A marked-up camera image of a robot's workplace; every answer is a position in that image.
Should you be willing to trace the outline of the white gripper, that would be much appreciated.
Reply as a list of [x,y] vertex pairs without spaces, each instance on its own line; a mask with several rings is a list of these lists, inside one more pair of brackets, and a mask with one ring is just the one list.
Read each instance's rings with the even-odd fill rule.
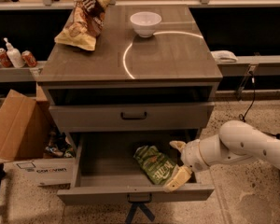
[[165,192],[172,192],[187,183],[194,173],[205,171],[208,165],[204,162],[200,152],[200,140],[190,141],[170,141],[169,145],[181,152],[181,160],[186,165],[176,166],[171,177],[163,185]]

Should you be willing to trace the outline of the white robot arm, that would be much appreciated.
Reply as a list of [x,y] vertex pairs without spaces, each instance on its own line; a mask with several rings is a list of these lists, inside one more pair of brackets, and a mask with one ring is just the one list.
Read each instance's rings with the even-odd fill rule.
[[280,139],[239,120],[224,123],[218,134],[211,137],[188,143],[171,141],[170,146],[180,152],[183,165],[177,167],[164,184],[165,192],[179,189],[192,173],[205,171],[216,164],[246,164],[261,159],[280,170]]

